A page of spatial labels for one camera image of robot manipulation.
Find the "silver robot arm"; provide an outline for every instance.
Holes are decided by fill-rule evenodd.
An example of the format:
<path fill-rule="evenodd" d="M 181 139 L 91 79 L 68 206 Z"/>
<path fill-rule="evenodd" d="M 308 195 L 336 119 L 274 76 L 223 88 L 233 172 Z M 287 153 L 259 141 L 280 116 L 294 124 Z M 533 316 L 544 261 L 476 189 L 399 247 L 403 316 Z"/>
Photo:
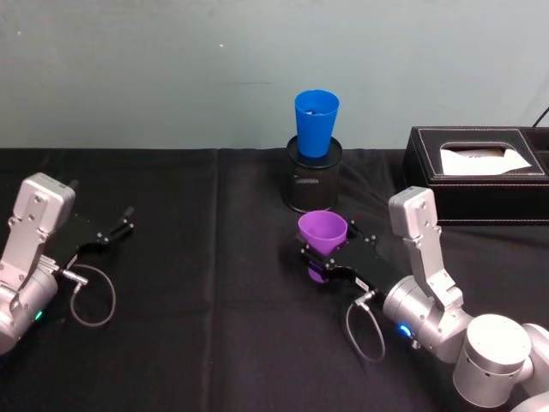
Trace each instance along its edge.
<path fill-rule="evenodd" d="M 472 317 L 463 311 L 462 291 L 444 268 L 434 194 L 406 189 L 389 200 L 389 213 L 393 232 L 409 250 L 413 276 L 388 293 L 383 313 L 438 359 L 455 363 Z"/>
<path fill-rule="evenodd" d="M 411 187 L 389 200 L 393 231 L 409 250 L 413 276 L 399 281 L 383 313 L 405 328 L 415 348 L 455 363 L 454 385 L 470 403 L 505 403 L 515 384 L 531 396 L 512 412 L 549 412 L 549 333 L 533 324 L 462 310 L 462 291 L 444 269 L 434 194 Z"/>
<path fill-rule="evenodd" d="M 45 242 L 67 221 L 74 201 L 71 187 L 43 173 L 21 184 L 0 260 L 0 354 L 17 344 L 57 292 L 54 274 L 59 268 L 42 252 Z M 64 275 L 87 282 L 70 272 Z"/>

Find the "blue led light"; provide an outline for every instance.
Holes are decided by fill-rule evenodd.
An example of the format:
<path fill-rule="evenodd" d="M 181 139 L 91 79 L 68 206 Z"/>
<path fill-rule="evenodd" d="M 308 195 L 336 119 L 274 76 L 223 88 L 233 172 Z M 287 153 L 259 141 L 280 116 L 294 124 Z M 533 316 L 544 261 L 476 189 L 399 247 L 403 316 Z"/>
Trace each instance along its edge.
<path fill-rule="evenodd" d="M 406 324 L 399 324 L 398 325 L 398 330 L 405 337 L 410 337 L 410 338 L 412 337 L 412 331 L 410 330 L 410 328 Z"/>

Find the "purple cup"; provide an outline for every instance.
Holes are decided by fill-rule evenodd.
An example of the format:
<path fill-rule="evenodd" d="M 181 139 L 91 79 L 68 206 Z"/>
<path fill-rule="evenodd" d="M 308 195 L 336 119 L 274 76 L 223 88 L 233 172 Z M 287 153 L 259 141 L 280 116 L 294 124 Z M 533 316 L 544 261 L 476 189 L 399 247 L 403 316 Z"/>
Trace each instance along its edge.
<path fill-rule="evenodd" d="M 315 210 L 304 214 L 298 221 L 299 233 L 309 245 L 324 256 L 329 255 L 347 239 L 347 222 L 341 216 L 327 210 Z M 309 268 L 309 276 L 315 282 L 324 283 L 320 274 Z"/>

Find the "mesh pen holder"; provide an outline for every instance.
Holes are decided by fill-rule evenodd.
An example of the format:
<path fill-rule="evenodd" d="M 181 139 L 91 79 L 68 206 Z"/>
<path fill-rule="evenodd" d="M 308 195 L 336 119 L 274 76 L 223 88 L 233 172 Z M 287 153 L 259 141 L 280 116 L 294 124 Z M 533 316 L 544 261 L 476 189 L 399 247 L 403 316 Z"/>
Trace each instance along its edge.
<path fill-rule="evenodd" d="M 340 161 L 343 154 L 340 143 L 333 137 L 328 153 L 309 158 L 298 151 L 295 136 L 287 144 L 288 172 L 283 197 L 292 209 L 304 213 L 329 210 L 337 203 Z"/>

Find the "power cord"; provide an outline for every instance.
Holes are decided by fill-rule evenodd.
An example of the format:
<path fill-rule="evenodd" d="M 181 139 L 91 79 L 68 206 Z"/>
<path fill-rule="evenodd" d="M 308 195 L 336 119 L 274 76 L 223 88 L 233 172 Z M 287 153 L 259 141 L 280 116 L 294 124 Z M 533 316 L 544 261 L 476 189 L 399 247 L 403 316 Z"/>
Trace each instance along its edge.
<path fill-rule="evenodd" d="M 369 361 L 372 363 L 378 363 L 383 360 L 385 357 L 385 339 L 383 339 L 383 333 L 381 332 L 381 328 L 379 327 L 379 324 L 377 323 L 376 317 L 371 312 L 371 309 L 368 305 L 366 305 L 366 301 L 370 300 L 374 296 L 373 292 L 368 292 L 364 296 L 356 299 L 354 302 L 352 302 L 349 307 L 347 308 L 347 313 L 345 315 L 345 327 L 347 329 L 347 336 L 349 338 L 350 343 L 353 345 L 353 349 L 355 352 L 365 361 Z M 374 324 L 374 327 L 376 328 L 377 335 L 379 336 L 379 342 L 381 343 L 381 354 L 377 358 L 371 358 L 370 356 L 367 356 L 362 349 L 360 348 L 359 344 L 357 343 L 356 338 L 354 337 L 353 331 L 351 330 L 350 325 L 350 317 L 351 317 L 351 311 L 355 306 L 358 306 L 362 308 L 368 315 L 370 315 L 370 319 L 372 323 Z"/>
<path fill-rule="evenodd" d="M 109 284 L 109 287 L 110 287 L 111 293 L 112 293 L 111 311 L 109 312 L 107 317 L 105 319 L 101 320 L 100 322 L 94 322 L 94 323 L 87 322 L 84 319 L 82 319 L 80 316 L 78 316 L 78 314 L 76 313 L 76 309 L 75 309 L 76 296 L 80 292 L 81 286 L 84 283 L 78 283 L 76 285 L 75 291 L 73 292 L 73 294 L 70 298 L 70 303 L 69 303 L 70 313 L 72 313 L 72 316 L 75 318 L 76 322 L 78 322 L 79 324 L 82 324 L 84 326 L 87 326 L 88 328 L 97 328 L 99 326 L 103 326 L 104 324 L 106 324 L 107 322 L 109 322 L 112 319 L 112 316 L 114 315 L 114 312 L 115 312 L 116 307 L 117 307 L 117 293 L 116 293 L 116 290 L 114 288 L 114 285 L 112 284 L 111 279 L 109 278 L 109 276 L 107 276 L 107 274 L 103 270 L 99 270 L 96 267 L 88 265 L 88 264 L 73 264 L 70 268 L 71 269 L 80 268 L 80 269 L 85 269 L 85 270 L 91 270 L 92 272 L 95 272 L 95 273 L 103 276 L 105 278 L 106 282 Z"/>
<path fill-rule="evenodd" d="M 549 107 L 547 107 L 547 109 L 545 109 L 545 111 L 541 113 L 541 116 L 538 117 L 538 119 L 535 121 L 532 127 L 537 127 L 540 121 L 546 116 L 547 113 L 549 113 Z"/>

